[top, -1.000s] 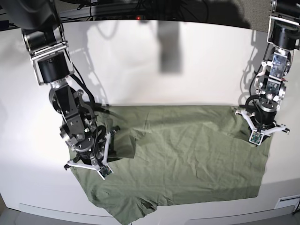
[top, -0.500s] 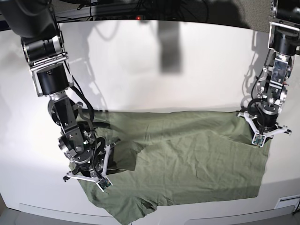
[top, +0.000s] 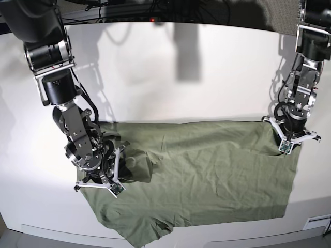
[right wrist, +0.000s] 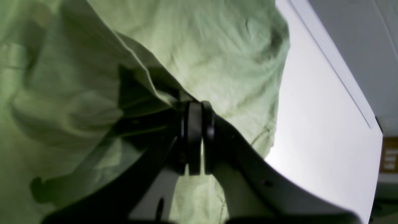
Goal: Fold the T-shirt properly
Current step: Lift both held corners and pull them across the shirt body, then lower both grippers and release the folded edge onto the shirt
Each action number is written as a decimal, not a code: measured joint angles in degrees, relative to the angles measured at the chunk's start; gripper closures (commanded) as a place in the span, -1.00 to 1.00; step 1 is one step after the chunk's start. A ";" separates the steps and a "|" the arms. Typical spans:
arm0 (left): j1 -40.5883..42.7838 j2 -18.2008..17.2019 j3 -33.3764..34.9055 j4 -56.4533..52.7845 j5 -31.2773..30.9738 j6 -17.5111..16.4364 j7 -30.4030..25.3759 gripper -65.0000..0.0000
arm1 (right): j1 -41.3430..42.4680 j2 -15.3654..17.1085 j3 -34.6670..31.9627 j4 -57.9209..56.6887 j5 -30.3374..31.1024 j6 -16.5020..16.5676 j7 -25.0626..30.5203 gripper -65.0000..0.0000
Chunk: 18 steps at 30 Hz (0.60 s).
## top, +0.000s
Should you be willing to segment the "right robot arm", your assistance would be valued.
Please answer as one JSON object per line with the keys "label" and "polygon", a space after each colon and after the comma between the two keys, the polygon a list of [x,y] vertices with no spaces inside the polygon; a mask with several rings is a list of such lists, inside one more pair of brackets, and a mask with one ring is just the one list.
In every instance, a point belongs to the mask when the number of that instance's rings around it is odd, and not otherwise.
{"label": "right robot arm", "polygon": [[120,190],[119,162],[125,145],[115,147],[100,129],[95,105],[82,110],[75,98],[91,98],[74,73],[71,43],[56,1],[1,1],[1,15],[23,42],[42,104],[51,105],[53,119],[67,137],[67,158],[85,173],[76,188]]}

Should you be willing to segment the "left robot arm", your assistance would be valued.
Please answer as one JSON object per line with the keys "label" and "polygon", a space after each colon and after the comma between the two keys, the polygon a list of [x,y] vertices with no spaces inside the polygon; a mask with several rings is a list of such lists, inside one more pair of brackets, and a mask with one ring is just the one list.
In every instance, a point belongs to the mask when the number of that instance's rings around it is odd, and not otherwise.
{"label": "left robot arm", "polygon": [[274,109],[287,141],[309,134],[307,118],[317,98],[324,62],[330,60],[330,1],[299,1],[296,57]]}

